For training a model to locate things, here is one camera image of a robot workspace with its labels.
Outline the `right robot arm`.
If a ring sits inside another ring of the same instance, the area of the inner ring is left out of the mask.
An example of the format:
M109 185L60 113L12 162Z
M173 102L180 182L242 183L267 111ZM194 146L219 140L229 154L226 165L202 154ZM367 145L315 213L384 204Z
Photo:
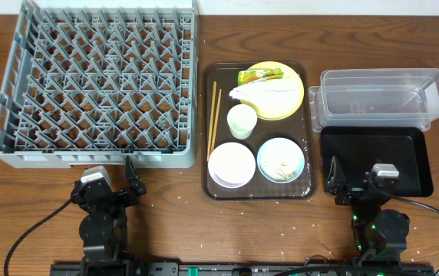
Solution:
M410 219L394 209L381 207L391 199L399 183L399 171L392 164L376 163L359 184L349 183L338 158L332 157L325 190L335 196L337 205L352 208L351 227L360 255L356 266L400 264L407 249Z

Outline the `white bowl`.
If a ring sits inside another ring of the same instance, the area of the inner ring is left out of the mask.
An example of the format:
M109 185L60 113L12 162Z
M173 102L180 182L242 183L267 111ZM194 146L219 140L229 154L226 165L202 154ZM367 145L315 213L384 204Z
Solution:
M241 143L224 143L211 153L208 173L223 188L236 189L254 176L256 160L249 148Z

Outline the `white paper napkin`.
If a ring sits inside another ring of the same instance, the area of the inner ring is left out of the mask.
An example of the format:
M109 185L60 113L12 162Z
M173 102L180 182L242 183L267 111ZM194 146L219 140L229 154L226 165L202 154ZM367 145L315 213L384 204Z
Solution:
M299 94L299 81L294 77L257 81L233 88L229 96L234 100L259 102L265 98L283 98Z

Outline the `light blue bowl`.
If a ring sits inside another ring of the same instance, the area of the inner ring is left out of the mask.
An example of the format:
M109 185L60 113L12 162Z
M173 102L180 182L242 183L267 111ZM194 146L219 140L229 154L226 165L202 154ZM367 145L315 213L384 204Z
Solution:
M299 178L306 165L305 154L298 144L282 137L264 142L256 161L262 175L278 184L287 184Z

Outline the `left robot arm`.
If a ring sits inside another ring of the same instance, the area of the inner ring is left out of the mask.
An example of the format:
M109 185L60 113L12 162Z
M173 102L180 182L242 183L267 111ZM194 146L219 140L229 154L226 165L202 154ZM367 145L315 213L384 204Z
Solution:
M84 243L84 275L137 275L140 262L128 252L126 208L137 205L146 187L128 156L125 160L127 187L111 188L103 166L86 169L71 192L71 201L87 212L79 226Z

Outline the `green snack wrapper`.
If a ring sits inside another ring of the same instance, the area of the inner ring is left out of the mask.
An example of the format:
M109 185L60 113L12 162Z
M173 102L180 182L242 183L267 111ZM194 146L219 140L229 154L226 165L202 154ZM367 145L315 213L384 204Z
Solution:
M283 74L284 72L281 68L251 69L240 71L237 77L237 84L241 86L257 81L279 79L283 77Z

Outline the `pale green cup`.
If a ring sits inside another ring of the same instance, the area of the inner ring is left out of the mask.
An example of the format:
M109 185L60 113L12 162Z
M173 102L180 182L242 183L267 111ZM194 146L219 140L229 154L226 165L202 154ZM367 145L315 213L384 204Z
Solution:
M257 114L251 106L237 104L229 110L226 119L231 134L238 140L245 140L256 126Z

